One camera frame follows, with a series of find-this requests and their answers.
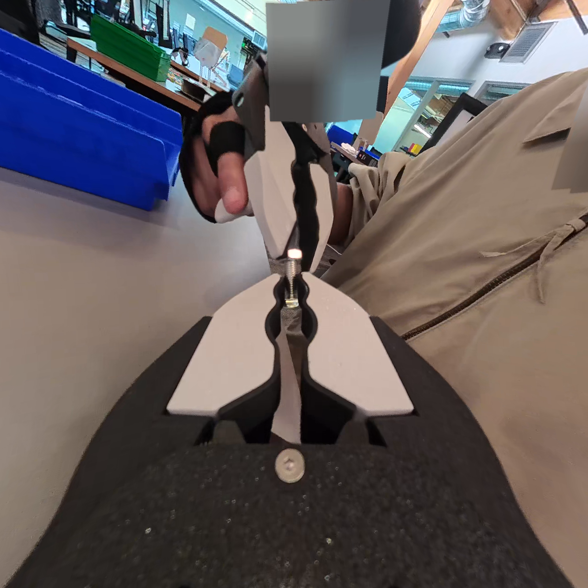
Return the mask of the tan document stand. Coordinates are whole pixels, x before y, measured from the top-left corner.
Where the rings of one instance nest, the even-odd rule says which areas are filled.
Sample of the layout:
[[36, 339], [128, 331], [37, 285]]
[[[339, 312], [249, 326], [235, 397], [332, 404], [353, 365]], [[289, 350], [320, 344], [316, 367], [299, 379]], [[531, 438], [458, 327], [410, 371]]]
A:
[[222, 61], [226, 56], [227, 35], [207, 26], [204, 33], [194, 46], [193, 55], [199, 63], [199, 76], [202, 76], [202, 70], [205, 68], [208, 73]]

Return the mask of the person's right hand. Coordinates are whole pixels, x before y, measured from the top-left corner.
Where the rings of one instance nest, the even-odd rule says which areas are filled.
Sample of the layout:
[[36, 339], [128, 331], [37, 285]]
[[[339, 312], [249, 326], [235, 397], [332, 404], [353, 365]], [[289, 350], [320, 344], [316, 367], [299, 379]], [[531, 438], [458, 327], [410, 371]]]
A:
[[229, 122], [240, 125], [234, 107], [207, 116], [202, 122], [201, 135], [194, 136], [188, 142], [185, 175], [187, 191], [198, 212], [212, 222], [218, 202], [223, 202], [225, 210], [231, 215], [241, 214], [248, 204], [243, 155], [238, 152], [222, 154], [215, 173], [206, 152], [211, 133]]

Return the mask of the silver bolt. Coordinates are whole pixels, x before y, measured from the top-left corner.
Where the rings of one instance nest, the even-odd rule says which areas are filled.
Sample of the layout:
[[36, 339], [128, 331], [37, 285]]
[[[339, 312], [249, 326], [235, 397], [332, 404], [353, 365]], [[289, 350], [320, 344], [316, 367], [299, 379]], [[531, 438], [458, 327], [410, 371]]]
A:
[[284, 263], [285, 270], [285, 307], [289, 310], [299, 308], [296, 277], [298, 275], [299, 260], [288, 258]]

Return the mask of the person's right forearm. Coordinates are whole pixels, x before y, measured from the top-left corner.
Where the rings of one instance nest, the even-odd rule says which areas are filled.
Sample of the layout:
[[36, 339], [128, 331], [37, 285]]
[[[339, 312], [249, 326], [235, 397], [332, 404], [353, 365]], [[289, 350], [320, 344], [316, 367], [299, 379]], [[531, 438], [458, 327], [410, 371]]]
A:
[[353, 213], [353, 192], [350, 185], [337, 183], [336, 187], [334, 220], [328, 241], [331, 246], [343, 245], [349, 234]]

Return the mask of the brown wooden table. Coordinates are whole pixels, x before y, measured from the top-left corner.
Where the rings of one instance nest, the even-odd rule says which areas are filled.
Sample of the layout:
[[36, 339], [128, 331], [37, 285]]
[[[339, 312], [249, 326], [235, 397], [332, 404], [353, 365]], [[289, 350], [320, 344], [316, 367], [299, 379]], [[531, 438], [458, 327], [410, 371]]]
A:
[[164, 82], [151, 80], [111, 57], [92, 49], [89, 46], [89, 40], [68, 36], [66, 48], [85, 55], [90, 61], [99, 63], [110, 77], [122, 82], [127, 89], [178, 112], [182, 117], [189, 116], [200, 109], [200, 104], [180, 92], [169, 89]]

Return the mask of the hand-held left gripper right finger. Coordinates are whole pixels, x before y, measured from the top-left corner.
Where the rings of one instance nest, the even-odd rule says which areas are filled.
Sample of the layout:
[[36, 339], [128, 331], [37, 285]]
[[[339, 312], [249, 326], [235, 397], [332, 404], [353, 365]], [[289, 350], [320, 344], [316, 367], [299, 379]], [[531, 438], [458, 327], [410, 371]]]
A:
[[415, 408], [383, 342], [388, 328], [353, 299], [304, 272], [297, 279], [307, 346], [300, 370], [301, 437], [338, 437], [348, 422]]

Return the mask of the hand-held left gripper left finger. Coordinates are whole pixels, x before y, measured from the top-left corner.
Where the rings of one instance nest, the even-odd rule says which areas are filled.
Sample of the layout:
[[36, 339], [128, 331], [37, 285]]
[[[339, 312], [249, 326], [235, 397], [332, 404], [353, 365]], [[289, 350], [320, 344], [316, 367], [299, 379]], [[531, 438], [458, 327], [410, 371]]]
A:
[[235, 422], [246, 440], [269, 440], [281, 400], [277, 337], [285, 279], [272, 274], [221, 306], [204, 326], [166, 411]]

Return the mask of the silver ventilation duct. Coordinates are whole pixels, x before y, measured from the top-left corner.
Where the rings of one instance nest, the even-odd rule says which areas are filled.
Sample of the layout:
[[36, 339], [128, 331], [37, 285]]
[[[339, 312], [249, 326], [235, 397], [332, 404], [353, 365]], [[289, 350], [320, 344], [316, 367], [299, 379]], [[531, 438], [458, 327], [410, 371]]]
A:
[[488, 15], [490, 1], [463, 1], [459, 11], [458, 29], [478, 26]]

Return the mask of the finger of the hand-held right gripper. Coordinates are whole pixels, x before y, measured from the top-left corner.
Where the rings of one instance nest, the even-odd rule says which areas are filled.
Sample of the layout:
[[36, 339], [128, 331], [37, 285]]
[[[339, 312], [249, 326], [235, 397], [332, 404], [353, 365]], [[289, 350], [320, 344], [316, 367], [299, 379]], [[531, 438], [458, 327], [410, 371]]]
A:
[[288, 253], [298, 246], [298, 219], [292, 169], [295, 145], [282, 122], [270, 120], [264, 107], [265, 147], [245, 163], [245, 178], [252, 212], [261, 231], [269, 257], [283, 269]]
[[331, 191], [330, 175], [316, 163], [309, 164], [312, 185], [315, 189], [315, 212], [318, 219], [318, 238], [312, 262], [308, 272], [314, 273], [318, 268], [328, 245], [334, 222], [334, 206]]

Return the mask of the green storage bin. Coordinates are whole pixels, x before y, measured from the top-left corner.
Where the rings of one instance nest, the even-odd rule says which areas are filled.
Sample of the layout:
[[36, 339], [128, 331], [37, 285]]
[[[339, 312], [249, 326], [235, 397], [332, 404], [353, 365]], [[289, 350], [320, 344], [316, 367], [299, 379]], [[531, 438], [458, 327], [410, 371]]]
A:
[[90, 23], [96, 49], [115, 61], [155, 82], [165, 82], [171, 56], [124, 26], [94, 14]]

